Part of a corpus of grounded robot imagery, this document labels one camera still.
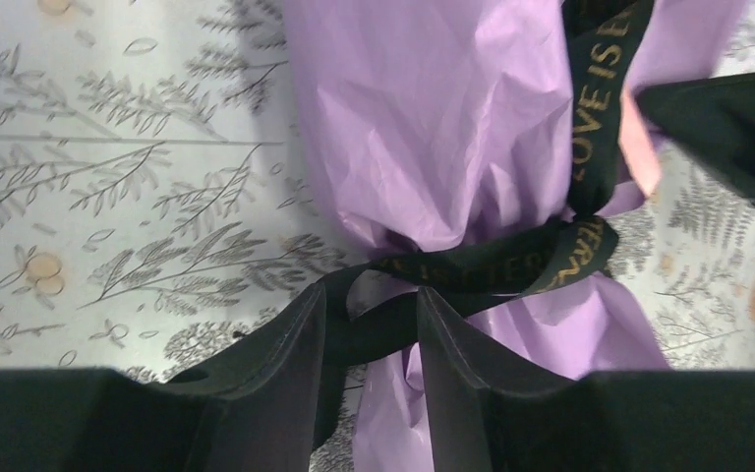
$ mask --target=wrapping paper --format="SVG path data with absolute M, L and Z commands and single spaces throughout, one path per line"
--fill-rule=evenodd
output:
M 359 261 L 290 90 L 275 3 L 0 0 L 0 367 L 167 380 Z
M 658 2 L 626 86 L 709 76 L 744 3 Z M 284 13 L 309 175 L 361 246 L 444 250 L 563 212 L 573 93 L 557 4 L 286 1 Z M 640 205 L 629 184 L 605 214 Z M 570 378 L 667 366 L 634 297 L 601 275 L 471 323 Z M 353 448 L 358 472 L 433 470 L 417 347 L 369 366 Z

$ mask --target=gray leaf drawing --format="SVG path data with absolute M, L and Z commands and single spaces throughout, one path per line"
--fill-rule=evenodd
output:
M 53 302 L 50 301 L 50 298 L 48 298 L 47 295 L 41 292 L 36 292 L 36 301 L 48 310 L 56 309 L 56 306 L 53 304 Z
M 133 381 L 139 382 L 141 384 L 157 382 L 157 374 L 151 369 L 147 369 L 145 366 L 130 367 L 126 369 L 125 374 Z
M 114 234 L 114 229 L 102 229 L 102 230 L 99 230 L 99 231 L 91 234 L 88 237 L 87 242 L 89 242 L 89 243 L 98 243 L 100 241 L 105 241 L 106 239 L 108 239 L 109 237 L 111 237 L 112 234 Z
M 239 34 L 255 50 L 284 50 L 282 12 L 269 0 L 230 0 L 220 16 L 201 16 L 199 25 L 221 34 Z M 193 77 L 229 78 L 234 86 L 221 91 L 226 105 L 245 105 L 254 114 L 264 111 L 270 99 L 271 73 L 284 61 L 252 63 L 238 48 L 206 44 L 199 56 L 187 61 Z
M 77 351 L 71 349 L 59 358 L 59 367 L 68 367 L 77 360 Z
M 25 270 L 23 268 L 16 270 L 15 272 L 10 272 L 6 277 L 0 280 L 0 290 L 3 288 L 9 287 L 13 283 L 15 283 L 17 280 L 22 278 L 22 275 L 24 274 L 25 274 Z
M 51 95 L 53 95 L 54 98 L 58 99 L 62 103 L 66 103 L 68 101 L 68 95 L 55 82 L 53 82 L 51 79 L 48 79 L 46 84 L 47 90 Z
M 131 249 L 121 252 L 114 259 L 96 269 L 91 275 L 91 281 L 102 285 L 106 289 L 110 288 L 123 275 L 123 266 L 132 258 L 134 253 Z
M 242 224 L 241 221 L 235 223 L 229 223 L 221 228 L 213 231 L 210 235 L 203 238 L 198 244 L 196 244 L 184 258 L 181 260 L 184 263 L 197 264 L 209 255 L 209 251 L 215 246 L 221 238 L 227 234 L 228 231 L 234 227 Z
M 172 315 L 190 317 L 198 314 L 198 308 L 174 293 L 160 292 L 160 296 L 154 301 L 154 309 L 157 312 L 166 310 Z
M 75 34 L 77 41 L 85 47 L 93 47 L 96 44 L 96 38 L 88 31 L 80 29 Z
M 208 359 L 236 342 L 233 331 L 236 325 L 230 322 L 194 323 L 176 332 L 163 348 L 166 360 L 178 364 L 163 373 L 165 379 Z
M 157 47 L 157 40 L 153 37 L 139 37 L 135 39 L 123 51 L 124 56 L 142 56 L 148 54 Z
M 16 335 L 16 332 L 19 330 L 19 324 L 13 323 L 9 326 L 5 327 L 3 331 L 1 331 L 1 338 L 4 340 L 12 339 L 13 336 Z
M 36 231 L 38 231 L 40 233 L 44 233 L 44 234 L 46 234 L 48 236 L 55 236 L 56 235 L 56 230 L 55 229 L 53 229 L 50 226 L 47 226 L 45 224 L 42 224 L 42 223 L 34 223 L 33 224 L 33 229 L 35 229 Z

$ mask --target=white patterned wrapping paper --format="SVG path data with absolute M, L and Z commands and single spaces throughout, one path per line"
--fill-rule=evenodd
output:
M 275 0 L 0 0 L 0 367 L 141 382 L 356 261 L 303 180 Z M 755 0 L 721 75 L 755 71 Z M 755 368 L 755 210 L 675 147 L 612 270 L 677 368 Z M 316 472 L 351 471 L 363 371 Z

